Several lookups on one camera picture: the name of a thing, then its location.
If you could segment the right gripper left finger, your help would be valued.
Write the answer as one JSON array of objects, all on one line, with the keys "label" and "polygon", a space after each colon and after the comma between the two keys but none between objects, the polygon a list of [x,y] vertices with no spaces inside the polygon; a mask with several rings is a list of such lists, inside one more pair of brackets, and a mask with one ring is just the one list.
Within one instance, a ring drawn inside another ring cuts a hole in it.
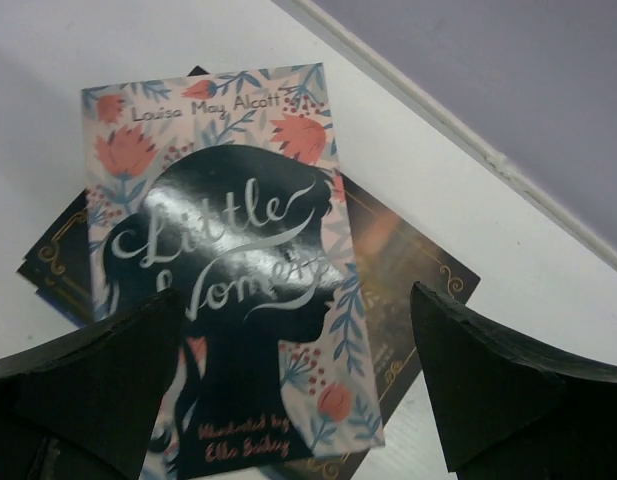
[{"label": "right gripper left finger", "polygon": [[138,478],[182,326],[165,290],[0,359],[0,479]]}]

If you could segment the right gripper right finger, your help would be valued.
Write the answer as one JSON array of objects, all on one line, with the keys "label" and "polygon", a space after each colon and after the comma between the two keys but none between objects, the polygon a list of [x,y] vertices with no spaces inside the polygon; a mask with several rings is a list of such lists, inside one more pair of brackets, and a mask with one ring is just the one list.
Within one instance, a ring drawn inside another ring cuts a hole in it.
[{"label": "right gripper right finger", "polygon": [[416,349],[460,479],[617,479],[617,366],[494,322],[420,282]]}]

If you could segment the Three Days to See book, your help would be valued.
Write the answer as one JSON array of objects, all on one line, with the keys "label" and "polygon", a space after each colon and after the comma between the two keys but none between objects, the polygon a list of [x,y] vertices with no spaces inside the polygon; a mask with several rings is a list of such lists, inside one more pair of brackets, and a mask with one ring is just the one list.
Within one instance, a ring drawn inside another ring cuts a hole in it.
[{"label": "Three Days to See book", "polygon": [[90,305],[57,284],[42,283],[36,295],[78,328],[94,322]]}]

